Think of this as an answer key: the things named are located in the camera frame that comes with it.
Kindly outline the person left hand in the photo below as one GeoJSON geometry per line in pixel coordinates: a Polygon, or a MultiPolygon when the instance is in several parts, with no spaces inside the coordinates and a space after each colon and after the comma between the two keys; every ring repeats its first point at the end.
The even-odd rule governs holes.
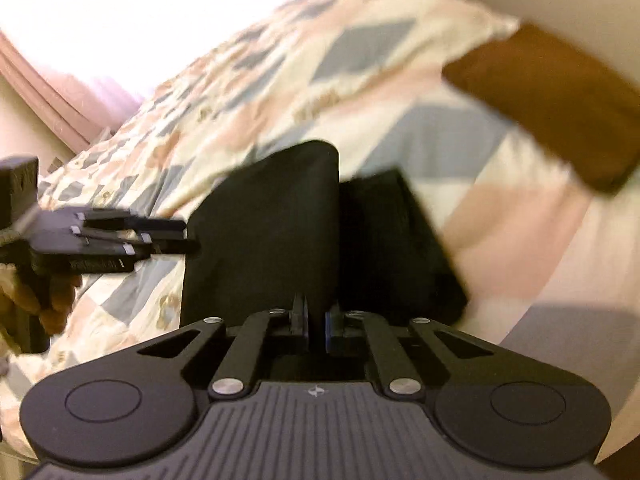
{"type": "Polygon", "coordinates": [[[37,292],[18,275],[15,266],[1,266],[1,328],[7,334],[16,331],[17,315],[35,315],[48,335],[62,334],[73,312],[76,292],[82,285],[80,275],[52,276],[47,292],[37,292]]]}

